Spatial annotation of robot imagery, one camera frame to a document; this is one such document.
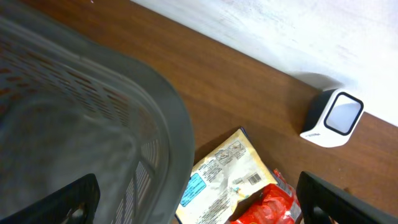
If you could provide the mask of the yellow snack bag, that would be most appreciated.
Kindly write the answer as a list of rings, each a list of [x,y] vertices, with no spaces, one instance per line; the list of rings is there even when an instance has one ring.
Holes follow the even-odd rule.
[[[276,183],[239,128],[193,166],[176,216],[181,224],[224,224],[239,202]]]

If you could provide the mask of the red snack bag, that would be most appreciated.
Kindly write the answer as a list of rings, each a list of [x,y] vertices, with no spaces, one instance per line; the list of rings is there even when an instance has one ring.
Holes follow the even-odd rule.
[[[267,185],[261,198],[255,201],[232,224],[294,224],[302,218],[302,210],[295,189],[278,169],[272,171],[276,184]]]

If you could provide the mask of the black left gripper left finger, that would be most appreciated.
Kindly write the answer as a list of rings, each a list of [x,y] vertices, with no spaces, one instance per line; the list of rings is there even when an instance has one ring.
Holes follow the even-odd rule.
[[[1,220],[1,224],[93,223],[100,200],[94,174],[86,174],[47,197]]]

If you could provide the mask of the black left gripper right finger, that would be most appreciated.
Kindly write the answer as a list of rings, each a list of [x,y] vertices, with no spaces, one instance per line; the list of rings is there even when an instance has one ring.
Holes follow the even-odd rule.
[[[301,172],[296,193],[305,223],[397,223],[396,217],[307,171]]]

